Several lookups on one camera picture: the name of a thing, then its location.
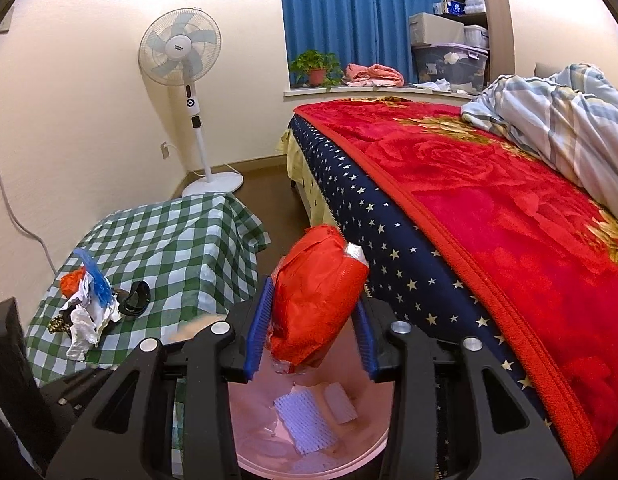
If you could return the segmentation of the potted green plant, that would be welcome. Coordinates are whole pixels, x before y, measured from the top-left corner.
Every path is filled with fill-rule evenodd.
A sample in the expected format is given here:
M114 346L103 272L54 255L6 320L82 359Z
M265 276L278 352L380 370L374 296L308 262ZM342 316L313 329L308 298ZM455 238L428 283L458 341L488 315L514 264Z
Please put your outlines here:
M310 87L332 88L339 86L344 73L333 52L306 50L289 63L289 72L296 77L296 84L306 81Z

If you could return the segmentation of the pink folded clothes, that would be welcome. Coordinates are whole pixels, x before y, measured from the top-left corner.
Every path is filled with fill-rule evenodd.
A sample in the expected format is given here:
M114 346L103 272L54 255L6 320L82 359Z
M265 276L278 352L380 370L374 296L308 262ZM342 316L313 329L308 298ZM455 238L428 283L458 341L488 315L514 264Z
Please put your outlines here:
M345 70L345 84L352 87L395 87L405 85L402 73L382 64L363 66L349 63Z

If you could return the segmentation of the red floral blanket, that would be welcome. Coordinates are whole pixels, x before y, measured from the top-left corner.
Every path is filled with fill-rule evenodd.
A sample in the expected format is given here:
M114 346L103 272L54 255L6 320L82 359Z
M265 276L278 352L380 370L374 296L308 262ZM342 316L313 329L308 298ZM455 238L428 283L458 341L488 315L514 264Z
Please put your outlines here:
M454 106L342 99L294 115L342 148L487 308L576 476L618 479L618 221Z

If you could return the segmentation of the green checkered tablecloth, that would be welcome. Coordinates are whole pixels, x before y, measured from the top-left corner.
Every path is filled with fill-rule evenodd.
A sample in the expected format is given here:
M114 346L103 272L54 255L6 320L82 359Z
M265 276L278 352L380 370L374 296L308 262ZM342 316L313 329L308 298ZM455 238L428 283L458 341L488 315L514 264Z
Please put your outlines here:
M82 240L108 280L143 281L149 306L138 318L108 325L86 362L115 372L85 409L48 466L52 479L162 479L170 465L172 398L187 386L180 420L181 466L190 479L236 479L224 353L239 352L245 332L204 332L169 344L183 323L236 306L258 307L256 256L269 238L235 197L179 198L111 214Z

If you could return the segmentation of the small clear storage box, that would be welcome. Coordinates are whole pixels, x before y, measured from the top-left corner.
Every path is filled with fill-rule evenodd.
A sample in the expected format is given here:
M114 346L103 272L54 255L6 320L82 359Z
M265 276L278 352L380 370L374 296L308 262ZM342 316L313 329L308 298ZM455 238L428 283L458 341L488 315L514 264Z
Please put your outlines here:
M464 26L464 43L467 46L488 50L489 32L486 27L480 25Z

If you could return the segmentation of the white paper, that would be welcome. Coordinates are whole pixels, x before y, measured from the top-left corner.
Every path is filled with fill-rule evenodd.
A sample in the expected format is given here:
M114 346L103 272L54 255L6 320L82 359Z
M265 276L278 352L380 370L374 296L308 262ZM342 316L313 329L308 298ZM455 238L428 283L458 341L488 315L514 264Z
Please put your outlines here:
M103 306L95 295L90 274L82 278L77 292L65 302L59 313L69 325L70 345L66 358L74 362L83 362L86 354L98 346L107 326L122 318L115 292Z

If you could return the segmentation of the white standing fan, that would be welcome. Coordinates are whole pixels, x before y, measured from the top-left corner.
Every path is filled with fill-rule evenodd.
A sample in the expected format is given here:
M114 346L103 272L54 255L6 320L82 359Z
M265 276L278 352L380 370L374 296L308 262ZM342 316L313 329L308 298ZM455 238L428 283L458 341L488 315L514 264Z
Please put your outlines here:
M153 21L138 47L138 65L145 76L157 84L184 89L185 108L204 169L202 177L183 188L184 197L233 193L244 183L236 171L211 169L196 94L196 81L217 62L221 41L220 28L209 14L198 8L181 8Z

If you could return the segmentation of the wall socket panel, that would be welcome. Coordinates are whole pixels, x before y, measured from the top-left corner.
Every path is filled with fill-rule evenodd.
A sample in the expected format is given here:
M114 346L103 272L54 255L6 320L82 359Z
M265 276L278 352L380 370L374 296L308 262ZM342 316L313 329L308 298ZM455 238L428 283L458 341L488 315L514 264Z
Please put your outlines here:
M10 30L10 24L12 24L12 18L14 14L14 8L11 6L4 15L0 23L0 35L7 34Z

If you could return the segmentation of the clear plastic bag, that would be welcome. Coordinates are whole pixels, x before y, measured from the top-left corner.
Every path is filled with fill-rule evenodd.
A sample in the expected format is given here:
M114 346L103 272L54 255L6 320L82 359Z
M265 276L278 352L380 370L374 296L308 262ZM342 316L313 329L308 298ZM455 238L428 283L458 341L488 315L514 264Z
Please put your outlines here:
M223 322L227 316L225 314L205 313L199 315L194 320L185 323L179 330L169 337L171 342L179 342L193 338L201 330L213 325L213 323Z

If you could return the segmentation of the small white foam net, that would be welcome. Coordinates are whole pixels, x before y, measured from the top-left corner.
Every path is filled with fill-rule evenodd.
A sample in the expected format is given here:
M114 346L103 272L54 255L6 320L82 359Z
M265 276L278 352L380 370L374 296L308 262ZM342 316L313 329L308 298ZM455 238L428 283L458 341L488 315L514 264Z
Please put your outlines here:
M358 418L355 407L339 382L328 384L323 390L323 398L338 425L347 424Z

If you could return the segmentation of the pink trash bin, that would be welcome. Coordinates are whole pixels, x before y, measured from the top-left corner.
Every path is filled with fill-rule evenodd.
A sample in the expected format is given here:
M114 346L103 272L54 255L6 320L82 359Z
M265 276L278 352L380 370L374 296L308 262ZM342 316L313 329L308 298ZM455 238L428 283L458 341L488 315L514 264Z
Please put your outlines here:
M292 262L284 259L274 281L257 372L229 387L237 461L263 479L358 477L386 446L394 385L369 377L348 318L316 356L299 363L277 344L300 342L307 350L341 316L346 290L361 290L369 265L354 244L332 264L301 264L295 278L288 274Z

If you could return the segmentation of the grey cardboard box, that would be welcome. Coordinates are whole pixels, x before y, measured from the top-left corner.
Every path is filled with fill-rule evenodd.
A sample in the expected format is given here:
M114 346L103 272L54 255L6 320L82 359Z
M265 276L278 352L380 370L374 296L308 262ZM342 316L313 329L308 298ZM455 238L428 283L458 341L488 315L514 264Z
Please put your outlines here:
M464 25L431 13L416 13L409 18L412 47L428 44L464 44Z

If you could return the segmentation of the white wall outlet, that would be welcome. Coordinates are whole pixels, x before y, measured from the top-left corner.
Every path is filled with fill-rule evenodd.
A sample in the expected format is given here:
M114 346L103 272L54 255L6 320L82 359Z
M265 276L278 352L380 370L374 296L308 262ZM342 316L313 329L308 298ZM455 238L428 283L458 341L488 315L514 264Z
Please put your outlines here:
M160 144L160 152L161 156L163 156L163 159L167 159L169 157L169 144L167 142L163 142Z

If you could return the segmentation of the orange plastic bag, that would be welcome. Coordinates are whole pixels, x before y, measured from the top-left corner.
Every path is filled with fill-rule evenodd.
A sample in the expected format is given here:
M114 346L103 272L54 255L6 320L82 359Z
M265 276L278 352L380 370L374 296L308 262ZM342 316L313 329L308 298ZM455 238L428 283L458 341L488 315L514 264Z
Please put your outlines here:
M64 275L59 282L59 289L62 296L70 298L79 290L80 284L85 276L85 268L80 266L79 269L69 272Z

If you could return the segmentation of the red plastic bag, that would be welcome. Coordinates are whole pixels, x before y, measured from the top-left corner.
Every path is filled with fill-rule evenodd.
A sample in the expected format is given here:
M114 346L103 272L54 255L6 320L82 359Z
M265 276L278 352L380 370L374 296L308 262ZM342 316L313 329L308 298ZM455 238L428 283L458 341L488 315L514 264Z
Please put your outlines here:
M345 326L369 275L363 250L321 224L289 250L274 273L268 348L279 374L317 367Z

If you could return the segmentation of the blue plastic bag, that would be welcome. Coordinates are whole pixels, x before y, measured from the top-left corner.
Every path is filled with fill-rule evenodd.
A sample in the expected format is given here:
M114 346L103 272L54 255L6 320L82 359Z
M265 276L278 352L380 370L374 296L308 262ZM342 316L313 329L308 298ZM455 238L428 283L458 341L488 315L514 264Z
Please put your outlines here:
M102 308L108 307L111 301L114 300L114 294L108 279L90 253L85 249L76 248L72 253L81 260L85 271L92 276L93 294L100 303L100 306Z

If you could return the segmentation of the yellow bed skirt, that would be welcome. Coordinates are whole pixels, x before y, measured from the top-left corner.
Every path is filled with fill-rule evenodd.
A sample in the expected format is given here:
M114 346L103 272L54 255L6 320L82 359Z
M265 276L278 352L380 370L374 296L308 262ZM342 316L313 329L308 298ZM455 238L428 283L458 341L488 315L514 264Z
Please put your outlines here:
M310 225L338 226L291 128L282 134L277 150L286 157L287 176L305 207Z

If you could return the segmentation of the plaid blue grey duvet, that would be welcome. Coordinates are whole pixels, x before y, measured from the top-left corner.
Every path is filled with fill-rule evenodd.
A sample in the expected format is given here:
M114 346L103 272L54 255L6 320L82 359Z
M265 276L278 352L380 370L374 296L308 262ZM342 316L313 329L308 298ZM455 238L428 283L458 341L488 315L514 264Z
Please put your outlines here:
M618 220L618 90L596 66L500 76L461 117L542 160Z

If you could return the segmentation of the blue curtain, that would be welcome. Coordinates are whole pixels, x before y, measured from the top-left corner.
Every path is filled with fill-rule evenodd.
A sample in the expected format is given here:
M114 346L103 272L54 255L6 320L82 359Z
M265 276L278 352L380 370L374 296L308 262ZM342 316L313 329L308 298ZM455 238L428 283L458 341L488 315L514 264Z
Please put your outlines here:
M416 81L409 18L439 0L282 0L287 58L307 50L350 63L393 67Z

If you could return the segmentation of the navy star bedsheet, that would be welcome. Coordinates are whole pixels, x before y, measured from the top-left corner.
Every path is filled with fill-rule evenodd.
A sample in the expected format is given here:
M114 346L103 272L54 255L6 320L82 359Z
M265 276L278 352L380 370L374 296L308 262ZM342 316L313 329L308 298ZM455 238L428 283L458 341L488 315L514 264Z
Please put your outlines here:
M429 336L453 342L479 339L548 422L550 417L503 331L420 226L307 119L294 115L287 128L293 130L337 228L363 249L370 266L367 292L388 302L398 318Z

